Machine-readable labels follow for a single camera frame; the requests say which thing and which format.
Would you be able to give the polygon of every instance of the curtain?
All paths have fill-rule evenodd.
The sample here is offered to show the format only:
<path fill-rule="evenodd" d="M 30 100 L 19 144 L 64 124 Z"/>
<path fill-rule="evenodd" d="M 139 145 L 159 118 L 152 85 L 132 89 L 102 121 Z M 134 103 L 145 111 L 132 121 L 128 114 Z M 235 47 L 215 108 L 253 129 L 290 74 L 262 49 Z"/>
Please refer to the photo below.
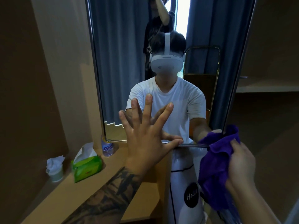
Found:
<path fill-rule="evenodd" d="M 95 60 L 104 121 L 121 124 L 131 89 L 144 80 L 144 0 L 90 0 Z"/>
<path fill-rule="evenodd" d="M 230 95 L 239 69 L 241 55 L 252 17 L 255 0 L 190 0 L 187 47 L 219 46 L 221 65 L 210 126 L 222 129 Z M 217 55 L 211 50 L 192 51 L 186 72 L 215 72 Z"/>

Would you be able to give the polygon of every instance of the purple towel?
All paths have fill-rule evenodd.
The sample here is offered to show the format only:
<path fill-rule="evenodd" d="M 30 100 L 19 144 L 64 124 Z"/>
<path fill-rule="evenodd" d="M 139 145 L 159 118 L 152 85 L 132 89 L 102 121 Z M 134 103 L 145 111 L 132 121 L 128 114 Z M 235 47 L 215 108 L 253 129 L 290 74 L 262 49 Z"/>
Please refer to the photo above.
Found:
<path fill-rule="evenodd" d="M 198 183 L 204 192 L 204 199 L 216 211 L 228 209 L 231 198 L 225 188 L 228 178 L 228 164 L 233 153 L 230 141 L 236 139 L 240 143 L 238 128 L 228 125 L 226 133 L 213 133 L 199 141 L 199 144 L 209 145 L 207 154 L 200 161 Z"/>

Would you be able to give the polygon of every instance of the black oval sticker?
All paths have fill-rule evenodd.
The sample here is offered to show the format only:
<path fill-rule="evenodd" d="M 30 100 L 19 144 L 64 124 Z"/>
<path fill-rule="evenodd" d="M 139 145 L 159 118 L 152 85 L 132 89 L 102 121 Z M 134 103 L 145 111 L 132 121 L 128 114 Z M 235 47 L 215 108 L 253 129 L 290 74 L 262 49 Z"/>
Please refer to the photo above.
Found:
<path fill-rule="evenodd" d="M 199 199 L 198 187 L 195 182 L 191 183 L 185 190 L 184 201 L 185 204 L 193 208 L 197 205 Z"/>

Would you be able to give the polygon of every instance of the water bottle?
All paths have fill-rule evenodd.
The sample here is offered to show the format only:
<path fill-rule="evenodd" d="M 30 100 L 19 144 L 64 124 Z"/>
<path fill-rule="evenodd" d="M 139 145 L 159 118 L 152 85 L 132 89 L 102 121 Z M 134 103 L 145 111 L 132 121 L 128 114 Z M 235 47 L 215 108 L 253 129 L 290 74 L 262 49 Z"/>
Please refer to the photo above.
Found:
<path fill-rule="evenodd" d="M 103 155 L 105 157 L 109 157 L 111 155 L 113 155 L 113 143 L 106 143 L 105 141 L 103 141 L 103 137 L 102 137 L 102 150 L 103 150 Z"/>

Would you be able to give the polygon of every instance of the t-shirt sleeve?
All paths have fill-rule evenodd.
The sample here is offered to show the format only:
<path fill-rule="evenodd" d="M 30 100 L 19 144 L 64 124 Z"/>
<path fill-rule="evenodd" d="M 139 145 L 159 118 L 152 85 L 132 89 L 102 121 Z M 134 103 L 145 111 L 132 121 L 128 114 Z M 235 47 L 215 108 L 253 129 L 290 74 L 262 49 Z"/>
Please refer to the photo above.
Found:
<path fill-rule="evenodd" d="M 189 120 L 194 118 L 206 118 L 206 100 L 203 92 L 199 88 L 193 90 L 189 98 L 187 114 Z"/>
<path fill-rule="evenodd" d="M 148 40 L 148 33 L 149 33 L 149 24 L 147 24 L 147 27 L 145 28 L 145 33 L 144 33 L 144 43 L 143 43 L 143 53 L 147 53 L 147 47 L 149 45 L 149 40 Z"/>
<path fill-rule="evenodd" d="M 176 15 L 174 14 L 174 12 L 170 11 L 169 13 L 169 23 L 167 26 L 162 26 L 160 31 L 164 32 L 164 33 L 169 33 L 172 32 L 174 30 L 174 22 L 176 19 Z"/>
<path fill-rule="evenodd" d="M 141 110 L 143 111 L 143 109 L 144 109 L 144 96 L 143 96 L 142 87 L 139 84 L 135 85 L 131 89 L 131 92 L 130 92 L 130 95 L 129 95 L 129 99 L 127 101 L 126 110 L 129 109 L 129 108 L 132 108 L 132 106 L 131 106 L 131 100 L 133 98 L 137 98 L 139 106 L 140 106 Z"/>

